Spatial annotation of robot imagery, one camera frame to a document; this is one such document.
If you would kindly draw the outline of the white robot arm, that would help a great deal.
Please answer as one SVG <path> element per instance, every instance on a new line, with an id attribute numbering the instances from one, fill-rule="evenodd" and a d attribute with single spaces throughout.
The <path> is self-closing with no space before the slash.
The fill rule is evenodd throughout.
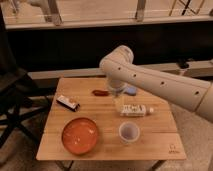
<path id="1" fill-rule="evenodd" d="M 107 76 L 108 90 L 119 96 L 127 84 L 141 88 L 213 123 L 213 83 L 139 67 L 132 50 L 121 45 L 99 63 Z"/>

